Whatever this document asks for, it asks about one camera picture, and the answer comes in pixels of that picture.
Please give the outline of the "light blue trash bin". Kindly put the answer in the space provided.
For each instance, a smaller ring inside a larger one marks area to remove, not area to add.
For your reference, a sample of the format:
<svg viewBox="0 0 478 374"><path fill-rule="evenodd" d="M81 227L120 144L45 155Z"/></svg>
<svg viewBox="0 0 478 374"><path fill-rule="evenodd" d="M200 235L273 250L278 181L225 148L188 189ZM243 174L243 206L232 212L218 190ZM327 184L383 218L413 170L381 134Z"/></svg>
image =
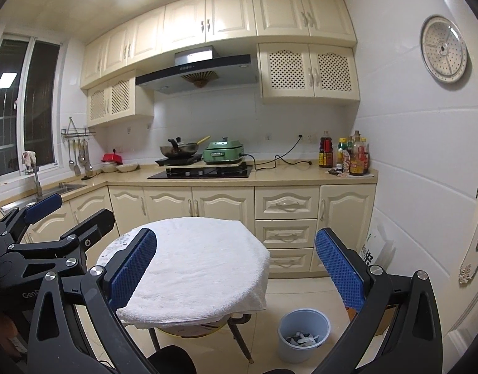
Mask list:
<svg viewBox="0 0 478 374"><path fill-rule="evenodd" d="M278 357L290 364L308 361L331 333L328 317L312 308L296 309L279 322Z"/></svg>

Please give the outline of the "steel faucet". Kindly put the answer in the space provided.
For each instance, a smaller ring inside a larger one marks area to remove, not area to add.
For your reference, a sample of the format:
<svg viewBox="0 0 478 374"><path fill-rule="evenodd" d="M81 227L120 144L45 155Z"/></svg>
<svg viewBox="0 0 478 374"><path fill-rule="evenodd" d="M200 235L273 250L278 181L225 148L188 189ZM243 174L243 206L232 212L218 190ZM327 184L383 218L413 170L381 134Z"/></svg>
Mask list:
<svg viewBox="0 0 478 374"><path fill-rule="evenodd" d="M26 150L22 153L22 164L24 165L24 172L27 175L33 175L33 181L36 188L37 198L43 196L43 190L38 178L39 166L37 163L37 156L34 151Z"/></svg>

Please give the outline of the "steel sink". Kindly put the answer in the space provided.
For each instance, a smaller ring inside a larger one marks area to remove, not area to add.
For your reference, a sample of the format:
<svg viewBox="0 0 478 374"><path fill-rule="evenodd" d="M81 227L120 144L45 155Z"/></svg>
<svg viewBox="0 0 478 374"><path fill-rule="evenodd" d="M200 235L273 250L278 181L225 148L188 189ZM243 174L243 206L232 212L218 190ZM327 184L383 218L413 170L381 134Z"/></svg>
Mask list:
<svg viewBox="0 0 478 374"><path fill-rule="evenodd" d="M76 191L83 187L86 187L86 184L61 183L57 187L52 187L50 189L44 190L41 195L33 194L23 199L18 199L12 203L3 205L2 207L0 207L0 213L2 213L3 215L6 215L10 213L14 208L21 209L22 207L30 206L43 199L46 199L47 197L51 195L54 195L54 194L63 195L66 193Z"/></svg>

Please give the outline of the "white bowl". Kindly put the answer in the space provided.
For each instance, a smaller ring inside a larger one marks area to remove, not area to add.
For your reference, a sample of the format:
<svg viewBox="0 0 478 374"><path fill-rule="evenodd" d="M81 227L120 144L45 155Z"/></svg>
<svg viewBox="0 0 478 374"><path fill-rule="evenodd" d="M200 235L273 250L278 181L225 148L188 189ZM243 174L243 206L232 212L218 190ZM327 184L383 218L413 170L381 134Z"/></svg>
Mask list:
<svg viewBox="0 0 478 374"><path fill-rule="evenodd" d="M139 168L140 168L139 164L122 164L122 165L117 165L116 170L121 173L127 173L127 172L138 170Z"/></svg>

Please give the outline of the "utensil hanging rack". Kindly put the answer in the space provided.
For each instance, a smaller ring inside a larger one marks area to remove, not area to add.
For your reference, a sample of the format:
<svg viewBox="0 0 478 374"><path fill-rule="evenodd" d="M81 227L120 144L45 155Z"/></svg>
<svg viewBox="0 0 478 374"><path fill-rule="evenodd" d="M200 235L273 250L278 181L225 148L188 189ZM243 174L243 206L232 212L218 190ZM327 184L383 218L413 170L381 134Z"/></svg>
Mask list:
<svg viewBox="0 0 478 374"><path fill-rule="evenodd" d="M95 134L95 130L91 127L78 128L73 117L68 118L67 126L60 132L67 146L68 165L75 176L82 176L82 180L94 176L94 167L89 154L89 138Z"/></svg>

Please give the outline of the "red pot lid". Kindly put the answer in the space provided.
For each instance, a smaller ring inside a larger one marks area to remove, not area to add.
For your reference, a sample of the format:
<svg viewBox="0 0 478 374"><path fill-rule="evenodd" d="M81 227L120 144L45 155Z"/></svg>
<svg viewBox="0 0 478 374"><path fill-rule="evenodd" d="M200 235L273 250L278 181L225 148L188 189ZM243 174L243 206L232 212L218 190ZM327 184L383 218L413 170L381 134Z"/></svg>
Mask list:
<svg viewBox="0 0 478 374"><path fill-rule="evenodd" d="M116 150L112 150L110 153L106 153L103 155L102 158L103 163L114 163L116 165L122 165L123 160L122 157L116 152Z"/></svg>

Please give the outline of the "white rice bag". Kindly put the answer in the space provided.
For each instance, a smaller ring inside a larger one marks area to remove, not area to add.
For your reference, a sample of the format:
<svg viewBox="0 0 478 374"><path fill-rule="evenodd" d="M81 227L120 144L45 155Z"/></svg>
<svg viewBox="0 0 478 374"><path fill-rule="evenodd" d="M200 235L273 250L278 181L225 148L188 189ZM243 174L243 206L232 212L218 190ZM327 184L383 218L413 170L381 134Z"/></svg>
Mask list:
<svg viewBox="0 0 478 374"><path fill-rule="evenodd" d="M394 253L394 240L387 234L384 225L379 224L370 228L359 255L367 266L376 264L388 270Z"/></svg>

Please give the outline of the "black induction cooker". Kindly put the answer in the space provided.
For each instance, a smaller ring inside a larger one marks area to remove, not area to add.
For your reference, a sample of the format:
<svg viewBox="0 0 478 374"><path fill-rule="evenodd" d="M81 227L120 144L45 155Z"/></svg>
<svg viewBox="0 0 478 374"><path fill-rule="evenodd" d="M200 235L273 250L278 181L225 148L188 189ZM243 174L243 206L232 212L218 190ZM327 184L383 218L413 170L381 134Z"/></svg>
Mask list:
<svg viewBox="0 0 478 374"><path fill-rule="evenodd" d="M178 158L165 158L156 160L155 163L159 166L180 166L180 165L192 165L196 162L199 162L202 159L201 154L195 154L189 157L178 157Z"/></svg>

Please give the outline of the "round table with legs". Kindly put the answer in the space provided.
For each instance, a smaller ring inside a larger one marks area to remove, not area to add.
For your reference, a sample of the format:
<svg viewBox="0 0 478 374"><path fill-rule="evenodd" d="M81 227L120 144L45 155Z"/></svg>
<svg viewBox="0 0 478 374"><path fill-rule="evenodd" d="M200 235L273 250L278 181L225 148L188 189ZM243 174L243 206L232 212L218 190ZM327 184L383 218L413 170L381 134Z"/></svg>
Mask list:
<svg viewBox="0 0 478 374"><path fill-rule="evenodd" d="M243 313L240 317L235 317L233 314L227 315L217 322L204 323L194 326L173 326L170 328L160 328L159 331L166 333L176 338L195 339L203 338L213 333L220 331L223 327L227 326L232 333L234 341L239 345L242 354L246 357L249 364L253 364L254 360L252 354L242 334L239 326L249 323L252 319L251 314Z"/></svg>

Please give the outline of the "green electric cooker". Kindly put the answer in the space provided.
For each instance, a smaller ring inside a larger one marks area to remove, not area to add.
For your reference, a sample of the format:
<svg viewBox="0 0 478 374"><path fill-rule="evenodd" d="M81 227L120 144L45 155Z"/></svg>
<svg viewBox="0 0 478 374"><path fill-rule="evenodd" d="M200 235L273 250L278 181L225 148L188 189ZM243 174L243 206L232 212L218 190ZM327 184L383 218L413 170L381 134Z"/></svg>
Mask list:
<svg viewBox="0 0 478 374"><path fill-rule="evenodd" d="M202 160L207 164L231 164L242 159L244 145L240 140L229 140L223 137L221 141L213 141L202 152Z"/></svg>

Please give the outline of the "black range hood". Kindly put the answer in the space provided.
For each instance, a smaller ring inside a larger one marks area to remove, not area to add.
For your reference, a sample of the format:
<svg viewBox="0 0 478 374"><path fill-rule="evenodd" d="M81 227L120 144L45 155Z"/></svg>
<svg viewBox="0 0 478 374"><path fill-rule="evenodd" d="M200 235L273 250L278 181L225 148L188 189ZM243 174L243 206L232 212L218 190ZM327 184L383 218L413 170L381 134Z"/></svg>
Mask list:
<svg viewBox="0 0 478 374"><path fill-rule="evenodd" d="M217 56L211 46L182 51L175 65L136 77L136 86L163 95L258 82L258 62L250 54Z"/></svg>

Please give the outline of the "amber oil bottle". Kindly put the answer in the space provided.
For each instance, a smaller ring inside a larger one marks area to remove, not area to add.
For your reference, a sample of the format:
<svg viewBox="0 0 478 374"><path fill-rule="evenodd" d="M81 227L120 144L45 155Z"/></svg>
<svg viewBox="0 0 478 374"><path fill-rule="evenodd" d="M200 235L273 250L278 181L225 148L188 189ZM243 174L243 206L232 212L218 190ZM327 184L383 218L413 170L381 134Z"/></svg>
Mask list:
<svg viewBox="0 0 478 374"><path fill-rule="evenodd" d="M364 176L367 173L367 149L360 136L355 136L350 156L350 174Z"/></svg>

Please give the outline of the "dark soy sauce bottle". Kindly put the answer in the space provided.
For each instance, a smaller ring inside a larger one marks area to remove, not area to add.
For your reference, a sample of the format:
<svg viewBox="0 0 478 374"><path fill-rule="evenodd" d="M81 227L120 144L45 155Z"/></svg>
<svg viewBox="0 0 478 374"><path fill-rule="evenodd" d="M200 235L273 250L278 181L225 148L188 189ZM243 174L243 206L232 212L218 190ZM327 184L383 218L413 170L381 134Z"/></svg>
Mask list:
<svg viewBox="0 0 478 374"><path fill-rule="evenodd" d="M324 131L322 138L320 138L318 165L328 169L334 166L333 140L328 131Z"/></svg>

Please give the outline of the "green cap sauce bottle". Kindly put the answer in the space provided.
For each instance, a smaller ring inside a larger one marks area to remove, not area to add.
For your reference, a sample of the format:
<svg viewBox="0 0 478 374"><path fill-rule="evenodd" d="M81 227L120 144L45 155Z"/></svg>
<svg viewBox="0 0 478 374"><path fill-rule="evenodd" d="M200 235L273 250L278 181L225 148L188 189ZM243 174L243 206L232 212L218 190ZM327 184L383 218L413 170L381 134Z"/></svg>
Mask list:
<svg viewBox="0 0 478 374"><path fill-rule="evenodd" d="M339 138L336 170L339 172L345 171L345 152L346 152L346 138Z"/></svg>

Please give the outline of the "upper cream cabinets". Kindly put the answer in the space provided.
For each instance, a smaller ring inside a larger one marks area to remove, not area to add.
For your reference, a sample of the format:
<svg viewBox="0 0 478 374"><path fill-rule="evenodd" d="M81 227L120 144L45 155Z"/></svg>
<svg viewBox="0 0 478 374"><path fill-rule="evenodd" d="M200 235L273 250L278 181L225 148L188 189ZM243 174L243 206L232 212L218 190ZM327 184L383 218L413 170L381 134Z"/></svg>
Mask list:
<svg viewBox="0 0 478 374"><path fill-rule="evenodd" d="M136 77L175 65L182 51L250 54L264 99L328 104L360 99L355 31L344 0L181 0L89 43L81 86L88 126L150 117L156 95Z"/></svg>

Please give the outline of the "window with white frame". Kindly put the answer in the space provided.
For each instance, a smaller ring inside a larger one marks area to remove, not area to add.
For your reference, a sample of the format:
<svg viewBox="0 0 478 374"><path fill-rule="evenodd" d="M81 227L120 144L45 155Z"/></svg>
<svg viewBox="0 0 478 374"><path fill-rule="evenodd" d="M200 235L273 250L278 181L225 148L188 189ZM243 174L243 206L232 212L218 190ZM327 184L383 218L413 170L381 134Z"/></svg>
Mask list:
<svg viewBox="0 0 478 374"><path fill-rule="evenodd" d="M38 166L56 163L55 101L61 46L25 36L0 42L0 177L23 170L32 151Z"/></svg>

